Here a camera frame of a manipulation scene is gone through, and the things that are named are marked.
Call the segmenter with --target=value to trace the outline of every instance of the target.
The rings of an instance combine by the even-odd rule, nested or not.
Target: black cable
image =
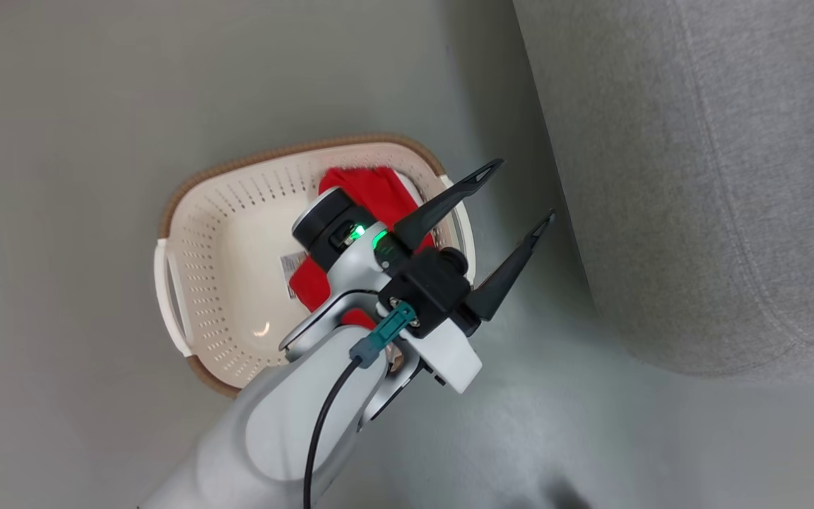
[[[329,410],[332,408],[332,402],[335,402],[335,397],[341,392],[341,388],[345,386],[346,381],[360,366],[359,357],[353,358],[348,368],[344,373],[338,377],[332,390],[329,390],[329,396],[326,396],[326,402],[322,404],[322,409],[319,410],[319,418],[316,419],[316,426],[313,428],[313,438],[309,441],[309,450],[307,451],[307,470],[303,474],[303,507],[304,509],[313,509],[311,498],[313,496],[313,466],[316,464],[316,449],[319,447],[319,435],[322,434],[322,425],[326,423],[326,417],[329,415]]]

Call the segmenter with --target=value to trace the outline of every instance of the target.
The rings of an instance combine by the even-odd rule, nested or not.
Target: green led indicator
[[[365,234],[365,233],[366,233],[366,228],[363,228],[362,226],[357,225],[356,228],[353,229],[353,232],[351,232],[351,240],[356,240],[358,238],[361,238],[362,234]]]
[[[388,230],[382,230],[379,232],[379,235],[376,235],[375,238],[372,239],[372,249],[375,249],[375,246],[379,244],[379,241],[382,240],[385,235],[388,235]]]

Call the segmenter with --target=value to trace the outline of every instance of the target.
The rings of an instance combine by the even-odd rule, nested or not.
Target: barcode label
[[[287,254],[284,257],[281,257],[281,271],[283,271],[285,274],[285,281],[290,283],[291,275],[297,271],[297,268],[300,267],[300,264],[302,264],[306,258],[306,251],[295,252],[295,254]],[[288,299],[296,298],[297,296],[295,296],[294,290],[291,290],[291,285],[288,284]]]

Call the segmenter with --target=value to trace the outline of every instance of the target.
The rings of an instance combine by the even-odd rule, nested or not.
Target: gray floor
[[[503,157],[468,203],[485,273],[561,206],[535,92],[507,2],[0,0],[0,509],[134,507],[228,405],[155,306],[186,176],[376,130],[456,177]],[[637,364],[568,232],[474,337],[468,392],[414,382],[319,507],[814,507],[814,385]]]

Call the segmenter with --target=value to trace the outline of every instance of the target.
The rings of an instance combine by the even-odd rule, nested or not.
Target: basket handle
[[[190,357],[194,352],[190,350],[184,332],[178,323],[175,315],[175,307],[172,305],[172,291],[168,286],[168,252],[167,239],[161,238],[155,242],[155,255],[153,257],[153,277],[155,278],[155,299],[159,302],[159,310],[162,312],[162,321],[168,329],[168,335],[172,338],[175,348]]]
[[[454,185],[452,180],[447,175],[442,175],[442,183],[445,187]],[[461,251],[466,257],[466,280],[473,284],[473,279],[476,277],[476,245],[473,242],[473,229],[469,225],[469,216],[466,215],[466,207],[463,201],[454,207],[456,215],[455,226],[458,228],[458,233],[461,235]]]

